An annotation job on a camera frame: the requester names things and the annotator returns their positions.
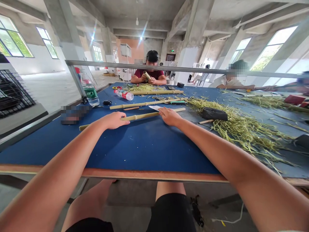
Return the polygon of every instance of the plastic water bottle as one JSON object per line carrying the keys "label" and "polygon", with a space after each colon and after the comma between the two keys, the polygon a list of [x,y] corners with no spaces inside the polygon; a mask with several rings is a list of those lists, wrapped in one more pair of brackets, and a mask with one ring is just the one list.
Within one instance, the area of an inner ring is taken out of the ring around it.
{"label": "plastic water bottle", "polygon": [[132,101],[134,98],[133,93],[124,91],[124,90],[114,90],[114,93],[117,94],[119,97]]}
{"label": "plastic water bottle", "polygon": [[86,73],[80,73],[81,85],[84,88],[86,96],[88,98],[88,102],[91,106],[97,106],[100,104],[100,100],[98,98],[98,94],[92,80],[88,77]]}

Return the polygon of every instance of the paper sheet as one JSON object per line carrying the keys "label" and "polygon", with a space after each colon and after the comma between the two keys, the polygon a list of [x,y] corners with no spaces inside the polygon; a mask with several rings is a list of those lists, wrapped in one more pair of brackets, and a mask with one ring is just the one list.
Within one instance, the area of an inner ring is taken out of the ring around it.
{"label": "paper sheet", "polygon": [[149,106],[149,107],[156,110],[156,111],[159,111],[158,109],[161,108],[161,106]]}

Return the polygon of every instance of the hand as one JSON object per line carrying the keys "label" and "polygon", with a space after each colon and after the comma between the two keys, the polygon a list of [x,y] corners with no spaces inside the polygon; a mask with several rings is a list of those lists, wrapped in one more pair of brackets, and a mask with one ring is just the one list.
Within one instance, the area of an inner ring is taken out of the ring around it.
{"label": "hand", "polygon": [[254,89],[255,89],[255,85],[248,85],[248,86],[245,86],[245,89],[254,90]]}
{"label": "hand", "polygon": [[151,77],[151,79],[148,80],[148,83],[155,85],[156,81],[157,80],[154,77]]}
{"label": "hand", "polygon": [[276,89],[277,89],[276,85],[269,85],[269,86],[265,86],[263,91],[275,91]]}
{"label": "hand", "polygon": [[143,75],[141,76],[141,78],[142,78],[142,82],[147,82],[147,77],[146,77],[145,74],[143,74]]}
{"label": "hand", "polygon": [[116,129],[123,125],[130,124],[130,121],[121,121],[120,119],[126,117],[126,114],[123,112],[112,112],[111,114],[108,114],[104,116],[103,118],[100,118],[98,121],[101,124],[104,124],[104,127],[106,129]]}
{"label": "hand", "polygon": [[179,121],[183,119],[179,114],[170,108],[159,108],[159,111],[159,115],[161,115],[163,121],[169,126],[177,126]]}

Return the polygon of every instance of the bottle label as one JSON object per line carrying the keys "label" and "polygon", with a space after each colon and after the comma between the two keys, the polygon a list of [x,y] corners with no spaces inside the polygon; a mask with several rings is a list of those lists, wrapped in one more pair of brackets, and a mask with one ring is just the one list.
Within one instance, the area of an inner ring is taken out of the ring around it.
{"label": "bottle label", "polygon": [[127,91],[124,90],[118,90],[118,93],[120,94],[120,96],[124,99],[126,99],[126,95],[127,95]]}
{"label": "bottle label", "polygon": [[97,97],[97,92],[95,88],[88,88],[88,89],[84,89],[87,98],[95,98]]}

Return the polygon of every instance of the black shorts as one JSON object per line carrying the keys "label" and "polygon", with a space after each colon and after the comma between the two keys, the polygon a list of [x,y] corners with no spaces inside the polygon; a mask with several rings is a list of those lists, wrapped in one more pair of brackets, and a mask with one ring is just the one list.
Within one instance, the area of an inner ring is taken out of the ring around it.
{"label": "black shorts", "polygon": [[[66,232],[100,231],[113,232],[110,222],[98,218],[85,218],[75,223]],[[187,197],[179,193],[161,196],[151,208],[147,232],[196,232]]]}

